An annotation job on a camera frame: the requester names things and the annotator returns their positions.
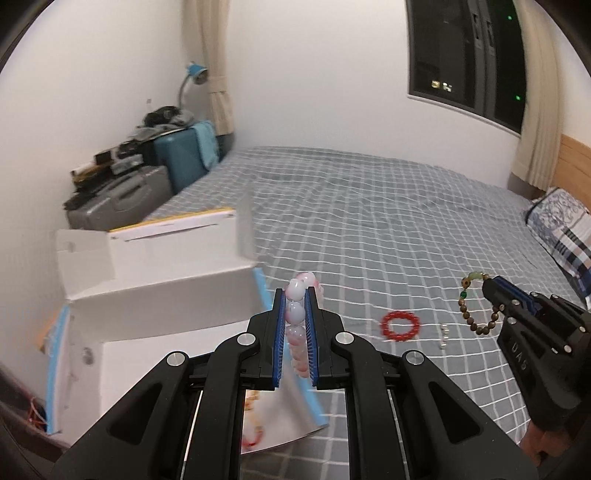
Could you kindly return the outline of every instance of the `open box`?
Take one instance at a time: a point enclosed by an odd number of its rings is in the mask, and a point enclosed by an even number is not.
[[[51,349],[48,430],[70,445],[169,352],[211,352],[271,309],[248,209],[59,231],[57,258],[67,306]],[[265,435],[254,450],[323,426],[310,388],[284,366],[280,388],[255,403]]]

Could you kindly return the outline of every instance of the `brown beaded bracelet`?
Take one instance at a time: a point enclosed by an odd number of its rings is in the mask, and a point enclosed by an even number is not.
[[[496,307],[492,308],[491,321],[487,325],[480,326],[476,323],[474,318],[471,317],[468,307],[466,307],[466,297],[468,296],[468,288],[472,283],[472,280],[488,280],[491,276],[483,272],[471,272],[467,277],[462,279],[462,292],[460,293],[460,299],[457,304],[460,306],[460,312],[464,317],[466,323],[470,325],[470,330],[476,332],[477,335],[488,335],[490,331],[496,326],[496,321],[499,319],[499,309]]]

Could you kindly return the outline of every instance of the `pillow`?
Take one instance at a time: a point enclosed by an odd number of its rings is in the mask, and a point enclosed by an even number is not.
[[[591,310],[591,215],[563,189],[550,190],[525,217],[536,240],[571,275]]]

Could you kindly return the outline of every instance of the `gray suitcase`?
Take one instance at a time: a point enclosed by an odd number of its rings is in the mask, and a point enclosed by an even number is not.
[[[109,231],[141,222],[173,196],[166,167],[141,167],[67,213],[71,228]]]

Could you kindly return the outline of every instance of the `checkered bedding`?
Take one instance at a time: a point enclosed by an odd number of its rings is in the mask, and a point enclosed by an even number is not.
[[[404,160],[305,148],[231,153],[209,175],[151,218],[234,206],[249,191],[256,247],[268,288],[313,271],[324,308],[379,350],[423,351],[507,434],[519,441],[527,411],[493,335],[476,337],[458,311],[459,281],[482,270],[525,291],[578,303],[552,257],[524,223],[531,203],[443,168]],[[482,292],[469,290],[478,322],[490,315]],[[386,341],[379,321],[409,310],[422,327],[414,340]],[[442,326],[448,325],[441,349]],[[394,324],[402,332],[408,325]],[[314,436],[247,455],[244,480],[348,478],[345,396],[318,393],[329,426]]]
[[[528,212],[534,238],[572,276],[591,309],[591,215],[563,189],[553,189]]]

